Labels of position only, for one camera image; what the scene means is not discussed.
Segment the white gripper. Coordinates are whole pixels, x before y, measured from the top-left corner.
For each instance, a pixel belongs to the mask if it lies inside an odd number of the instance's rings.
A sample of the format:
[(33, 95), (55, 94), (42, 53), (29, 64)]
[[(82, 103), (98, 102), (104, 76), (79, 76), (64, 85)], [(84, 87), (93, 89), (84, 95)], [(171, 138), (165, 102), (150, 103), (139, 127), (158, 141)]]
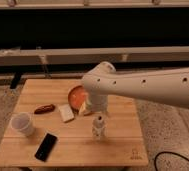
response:
[(107, 112), (108, 106), (108, 96), (107, 95), (98, 95), (98, 94), (89, 94), (85, 101), (86, 104), (86, 113), (96, 113), (96, 112)]

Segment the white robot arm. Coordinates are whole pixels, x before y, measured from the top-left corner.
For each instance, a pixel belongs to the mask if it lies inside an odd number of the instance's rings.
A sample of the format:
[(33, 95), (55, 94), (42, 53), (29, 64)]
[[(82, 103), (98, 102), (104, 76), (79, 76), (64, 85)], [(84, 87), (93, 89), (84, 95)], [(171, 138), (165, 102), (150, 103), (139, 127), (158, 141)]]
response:
[(108, 95), (148, 100), (189, 109), (189, 68), (118, 74), (101, 62), (82, 77), (88, 112), (106, 111)]

